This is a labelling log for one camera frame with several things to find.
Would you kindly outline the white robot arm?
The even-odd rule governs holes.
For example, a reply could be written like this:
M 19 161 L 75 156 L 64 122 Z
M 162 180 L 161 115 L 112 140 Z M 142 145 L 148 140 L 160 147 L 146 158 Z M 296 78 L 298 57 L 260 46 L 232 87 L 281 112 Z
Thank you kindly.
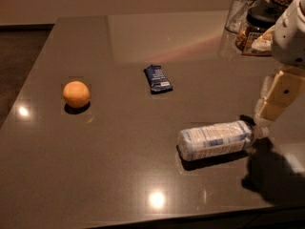
M 263 81 L 254 109 L 261 127 L 271 126 L 305 91 L 305 0 L 294 0 L 277 19 L 271 50 L 281 68 Z

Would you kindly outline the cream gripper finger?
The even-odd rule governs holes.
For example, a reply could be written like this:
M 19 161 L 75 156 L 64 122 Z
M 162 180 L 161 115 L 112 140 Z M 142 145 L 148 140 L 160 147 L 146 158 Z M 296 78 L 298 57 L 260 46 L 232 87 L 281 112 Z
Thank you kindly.
M 280 70 L 274 74 L 273 85 L 265 99 L 258 99 L 254 108 L 254 123 L 271 126 L 305 91 L 305 70 Z
M 261 87 L 260 97 L 262 99 L 265 99 L 273 85 L 273 82 L 275 80 L 275 76 L 273 74 L 268 74 L 264 80 Z

